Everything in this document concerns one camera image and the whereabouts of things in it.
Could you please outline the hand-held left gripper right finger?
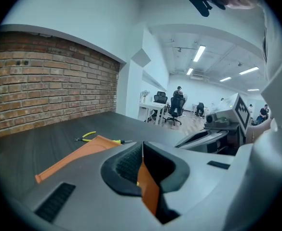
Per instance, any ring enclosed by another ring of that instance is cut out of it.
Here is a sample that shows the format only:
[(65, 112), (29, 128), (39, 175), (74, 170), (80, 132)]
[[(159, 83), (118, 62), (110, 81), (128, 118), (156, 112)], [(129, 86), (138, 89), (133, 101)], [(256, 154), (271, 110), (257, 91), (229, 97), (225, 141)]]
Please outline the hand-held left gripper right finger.
[(238, 162), (247, 163), (251, 144), (235, 156), (143, 143), (144, 163), (159, 187), (156, 218), (166, 224), (204, 200)]

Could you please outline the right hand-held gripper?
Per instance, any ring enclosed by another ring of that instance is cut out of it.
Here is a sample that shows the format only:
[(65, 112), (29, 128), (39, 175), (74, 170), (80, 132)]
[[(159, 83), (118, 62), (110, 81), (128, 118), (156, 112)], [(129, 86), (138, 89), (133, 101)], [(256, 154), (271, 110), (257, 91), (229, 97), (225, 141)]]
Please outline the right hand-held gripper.
[(218, 118), (226, 117), (230, 125), (226, 128), (204, 128), (202, 132), (189, 135), (178, 142), (175, 148), (189, 151), (217, 151), (218, 135), (225, 135), (221, 142), (221, 154), (235, 155), (246, 143), (250, 113), (240, 94), (236, 93), (216, 105), (211, 113)]

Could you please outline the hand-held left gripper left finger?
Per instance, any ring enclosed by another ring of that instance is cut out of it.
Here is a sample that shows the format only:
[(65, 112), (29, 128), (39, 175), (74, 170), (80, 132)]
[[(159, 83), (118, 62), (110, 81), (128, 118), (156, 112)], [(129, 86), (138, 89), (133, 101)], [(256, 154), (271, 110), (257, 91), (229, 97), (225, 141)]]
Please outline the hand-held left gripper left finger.
[(140, 142), (121, 145), (68, 163), (23, 199), (46, 228), (64, 231), (153, 231), (160, 221), (136, 185)]

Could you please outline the orange cardboard box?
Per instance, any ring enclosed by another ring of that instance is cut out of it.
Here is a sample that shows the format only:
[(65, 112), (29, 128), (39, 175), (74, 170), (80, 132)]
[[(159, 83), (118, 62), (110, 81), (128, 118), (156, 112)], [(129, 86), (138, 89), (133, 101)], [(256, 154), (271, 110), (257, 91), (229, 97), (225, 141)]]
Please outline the orange cardboard box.
[[(55, 163), (42, 173), (35, 176), (36, 182), (41, 183), (43, 180), (50, 177), (52, 174), (57, 172), (59, 169), (67, 165), (68, 163), (76, 160), (80, 157), (95, 154), (101, 151), (105, 151), (111, 149), (113, 147), (117, 147), (120, 144), (113, 142), (105, 137), (100, 135), (96, 136), (90, 142), (86, 142), (83, 146), (81, 146), (76, 151), (70, 153), (68, 156), (64, 157), (59, 162)], [(142, 162), (141, 166), (139, 167), (137, 181), (139, 182), (139, 187), (142, 191), (142, 201), (149, 209), (149, 211), (156, 215), (158, 201), (159, 201), (159, 186), (155, 183), (154, 179), (152, 178), (150, 172), (148, 171), (144, 162)]]

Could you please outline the person's right forearm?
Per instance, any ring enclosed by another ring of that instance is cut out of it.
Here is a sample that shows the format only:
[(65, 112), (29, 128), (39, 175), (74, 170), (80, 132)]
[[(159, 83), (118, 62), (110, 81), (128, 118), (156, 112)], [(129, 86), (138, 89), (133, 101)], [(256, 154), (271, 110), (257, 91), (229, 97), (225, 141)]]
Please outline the person's right forearm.
[(246, 133), (246, 144), (254, 143), (265, 131), (270, 129), (272, 119), (269, 118), (256, 126), (249, 126)]

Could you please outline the black office chair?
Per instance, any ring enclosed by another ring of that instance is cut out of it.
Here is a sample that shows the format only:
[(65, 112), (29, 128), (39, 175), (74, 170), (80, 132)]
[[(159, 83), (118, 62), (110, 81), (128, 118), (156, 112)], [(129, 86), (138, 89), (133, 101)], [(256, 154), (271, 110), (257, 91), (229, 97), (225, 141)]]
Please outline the black office chair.
[(173, 125), (175, 126), (175, 123), (178, 122), (180, 125), (182, 125), (182, 122), (180, 122), (177, 118), (180, 117), (183, 113), (183, 106), (186, 102), (186, 99), (182, 94), (176, 94), (171, 98), (171, 106), (169, 108), (169, 117), (165, 119), (165, 122), (171, 120), (173, 122)]
[[(154, 95), (154, 102), (155, 103), (162, 103), (167, 104), (168, 97), (166, 96), (165, 92), (158, 91), (156, 95)], [(152, 119), (156, 120), (158, 110), (153, 110)]]

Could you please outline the ceiling strip lights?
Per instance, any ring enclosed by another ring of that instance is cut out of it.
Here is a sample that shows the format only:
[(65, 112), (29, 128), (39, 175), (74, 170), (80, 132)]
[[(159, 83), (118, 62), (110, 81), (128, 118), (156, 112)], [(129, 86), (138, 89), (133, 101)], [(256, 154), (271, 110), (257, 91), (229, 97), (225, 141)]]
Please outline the ceiling strip lights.
[(231, 43), (200, 45), (191, 57), (191, 79), (220, 84), (243, 92), (259, 89), (262, 62), (251, 52)]

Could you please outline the person's grey shirt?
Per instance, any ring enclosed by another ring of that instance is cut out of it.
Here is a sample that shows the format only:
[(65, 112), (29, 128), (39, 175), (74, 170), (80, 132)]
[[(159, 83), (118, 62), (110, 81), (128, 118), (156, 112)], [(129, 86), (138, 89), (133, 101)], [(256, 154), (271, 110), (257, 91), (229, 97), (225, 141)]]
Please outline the person's grey shirt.
[(275, 127), (282, 128), (282, 26), (273, 11), (262, 4), (265, 17), (263, 53), (268, 84), (261, 92), (269, 104)]

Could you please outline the yellow handled pliers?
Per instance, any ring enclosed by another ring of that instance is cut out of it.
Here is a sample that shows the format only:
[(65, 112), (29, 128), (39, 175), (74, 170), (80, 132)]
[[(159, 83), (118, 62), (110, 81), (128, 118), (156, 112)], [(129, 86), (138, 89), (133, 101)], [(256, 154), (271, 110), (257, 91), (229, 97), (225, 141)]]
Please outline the yellow handled pliers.
[(92, 139), (87, 139), (87, 137), (90, 136), (90, 135), (93, 135), (93, 134), (95, 134), (95, 133), (96, 133), (96, 131), (88, 132), (88, 133), (84, 134), (84, 135), (83, 135), (82, 137), (80, 137), (80, 138), (75, 138), (74, 141), (90, 142), (90, 141), (92, 141)]

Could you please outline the grey diamond wall panel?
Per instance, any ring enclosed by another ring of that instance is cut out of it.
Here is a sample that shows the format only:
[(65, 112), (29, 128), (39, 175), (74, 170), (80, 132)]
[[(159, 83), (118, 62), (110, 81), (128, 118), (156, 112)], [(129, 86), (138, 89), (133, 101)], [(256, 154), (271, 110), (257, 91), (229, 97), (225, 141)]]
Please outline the grey diamond wall panel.
[(141, 48), (138, 50), (132, 57), (131, 60), (134, 61), (140, 67), (145, 67), (148, 63), (151, 62), (150, 57), (147, 53)]

